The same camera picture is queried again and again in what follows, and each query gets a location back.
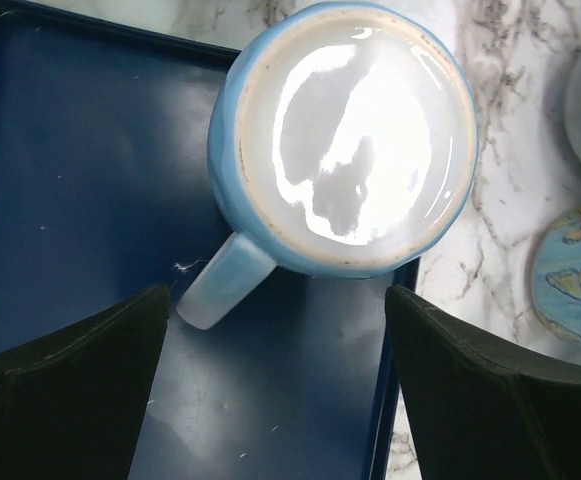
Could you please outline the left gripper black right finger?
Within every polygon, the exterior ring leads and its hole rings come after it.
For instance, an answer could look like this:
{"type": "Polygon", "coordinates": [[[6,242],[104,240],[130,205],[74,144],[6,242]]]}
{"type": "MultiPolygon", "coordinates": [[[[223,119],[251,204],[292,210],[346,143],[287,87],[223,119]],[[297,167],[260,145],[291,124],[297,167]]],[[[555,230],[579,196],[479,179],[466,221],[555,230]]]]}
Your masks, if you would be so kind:
{"type": "Polygon", "coordinates": [[[581,479],[581,366],[397,285],[387,332],[425,479],[581,479]]]}

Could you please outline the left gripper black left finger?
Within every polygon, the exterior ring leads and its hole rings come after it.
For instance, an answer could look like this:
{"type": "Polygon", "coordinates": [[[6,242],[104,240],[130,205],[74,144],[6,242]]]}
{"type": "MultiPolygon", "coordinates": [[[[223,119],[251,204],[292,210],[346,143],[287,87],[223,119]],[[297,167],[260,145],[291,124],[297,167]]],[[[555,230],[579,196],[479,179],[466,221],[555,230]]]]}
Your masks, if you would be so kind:
{"type": "Polygon", "coordinates": [[[154,285],[0,353],[0,479],[128,477],[169,308],[154,285]]]}

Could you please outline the blue mug tan rim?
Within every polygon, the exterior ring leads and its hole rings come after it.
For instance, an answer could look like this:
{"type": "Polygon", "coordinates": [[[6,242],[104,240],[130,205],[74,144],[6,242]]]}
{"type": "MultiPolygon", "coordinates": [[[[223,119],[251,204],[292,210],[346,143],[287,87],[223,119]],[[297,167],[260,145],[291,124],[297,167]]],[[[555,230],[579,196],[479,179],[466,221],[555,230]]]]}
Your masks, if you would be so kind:
{"type": "Polygon", "coordinates": [[[534,251],[530,292],[541,324],[581,347],[581,205],[556,217],[534,251]]]}

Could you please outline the blue white mug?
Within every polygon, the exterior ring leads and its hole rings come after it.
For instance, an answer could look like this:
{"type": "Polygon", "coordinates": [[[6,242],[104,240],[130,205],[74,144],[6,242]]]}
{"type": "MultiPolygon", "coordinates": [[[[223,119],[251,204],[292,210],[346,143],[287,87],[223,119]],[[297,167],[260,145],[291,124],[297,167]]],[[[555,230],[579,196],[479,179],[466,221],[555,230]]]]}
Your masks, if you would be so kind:
{"type": "Polygon", "coordinates": [[[419,257],[463,208],[478,150],[471,89],[427,29],[367,2],[292,14],[219,91],[207,165],[232,233],[177,312],[206,330],[278,267],[364,279],[419,257]]]}

